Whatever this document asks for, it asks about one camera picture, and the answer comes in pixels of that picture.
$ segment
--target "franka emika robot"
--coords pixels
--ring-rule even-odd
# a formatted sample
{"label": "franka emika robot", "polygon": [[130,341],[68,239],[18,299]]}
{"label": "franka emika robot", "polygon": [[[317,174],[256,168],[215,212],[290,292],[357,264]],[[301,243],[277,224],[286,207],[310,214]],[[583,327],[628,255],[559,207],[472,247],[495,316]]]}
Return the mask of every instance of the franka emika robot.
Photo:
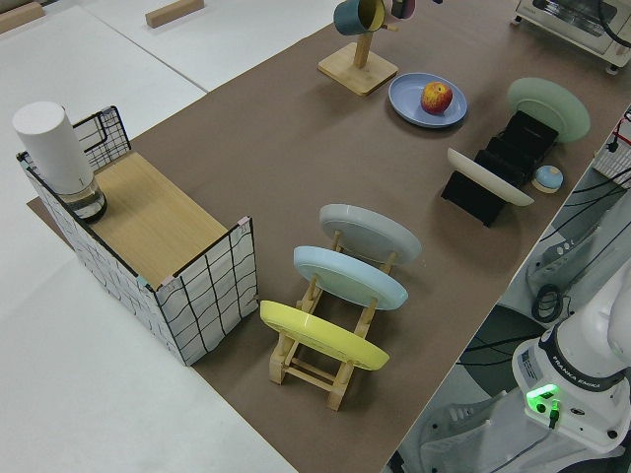
{"label": "franka emika robot", "polygon": [[629,263],[574,315],[513,355],[526,415],[596,453],[614,450],[629,430],[629,366]]}
{"label": "franka emika robot", "polygon": [[[420,471],[556,473],[625,452],[621,444],[631,423],[625,376],[631,366],[630,227],[626,192],[585,235],[550,246],[548,254],[556,257],[530,259],[536,269],[526,271],[528,283],[538,286],[552,275],[567,289],[569,281],[576,312],[553,326],[546,321],[549,328],[540,337],[517,347],[512,369],[518,387],[428,412],[416,450]],[[559,256],[568,241],[575,245]],[[577,280],[571,275],[586,260],[595,264]]]}

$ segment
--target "mug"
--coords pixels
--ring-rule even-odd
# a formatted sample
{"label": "mug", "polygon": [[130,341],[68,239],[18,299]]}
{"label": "mug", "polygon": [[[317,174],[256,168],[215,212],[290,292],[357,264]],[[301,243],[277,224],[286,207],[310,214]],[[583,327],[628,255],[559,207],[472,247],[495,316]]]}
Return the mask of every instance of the mug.
{"label": "mug", "polygon": [[415,0],[386,0],[386,19],[390,23],[408,20],[414,15]]}
{"label": "mug", "polygon": [[384,24],[384,0],[346,0],[335,7],[333,23],[344,35],[375,32]]}

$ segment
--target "wooden mug tree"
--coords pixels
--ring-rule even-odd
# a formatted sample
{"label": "wooden mug tree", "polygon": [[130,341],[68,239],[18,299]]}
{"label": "wooden mug tree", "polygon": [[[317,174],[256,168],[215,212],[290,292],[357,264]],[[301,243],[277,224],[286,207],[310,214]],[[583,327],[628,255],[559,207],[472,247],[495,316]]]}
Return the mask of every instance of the wooden mug tree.
{"label": "wooden mug tree", "polygon": [[[382,28],[397,31],[397,27],[390,25]],[[358,96],[367,96],[398,72],[398,67],[370,50],[372,40],[372,32],[360,34],[356,43],[351,42],[322,59],[317,69]]]}

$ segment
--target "white cylinder container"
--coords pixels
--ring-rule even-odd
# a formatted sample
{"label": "white cylinder container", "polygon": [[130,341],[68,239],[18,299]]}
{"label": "white cylinder container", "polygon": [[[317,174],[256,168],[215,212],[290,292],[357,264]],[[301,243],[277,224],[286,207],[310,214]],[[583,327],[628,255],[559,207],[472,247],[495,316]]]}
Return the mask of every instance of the white cylinder container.
{"label": "white cylinder container", "polygon": [[105,196],[63,107],[52,101],[25,105],[13,116],[13,127],[41,178],[71,210],[86,221],[100,217]]}

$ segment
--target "wooden block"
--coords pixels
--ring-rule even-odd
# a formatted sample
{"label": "wooden block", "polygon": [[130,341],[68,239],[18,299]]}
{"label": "wooden block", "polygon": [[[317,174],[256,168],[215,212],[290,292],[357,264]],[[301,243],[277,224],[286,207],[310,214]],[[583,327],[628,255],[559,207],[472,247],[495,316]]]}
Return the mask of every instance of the wooden block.
{"label": "wooden block", "polygon": [[147,20],[147,25],[151,28],[157,28],[202,8],[204,8],[204,0],[178,0],[158,10],[149,12],[145,15],[145,19]]}
{"label": "wooden block", "polygon": [[97,173],[107,210],[92,230],[157,288],[226,233],[138,153]]}
{"label": "wooden block", "polygon": [[394,77],[398,67],[382,59],[374,52],[368,53],[366,65],[362,68],[354,64],[357,43],[351,42],[339,51],[322,59],[317,69],[331,79],[346,86],[358,96],[367,96],[388,79]]}
{"label": "wooden block", "polygon": [[9,10],[0,15],[0,34],[32,22],[43,15],[43,8],[37,2]]}

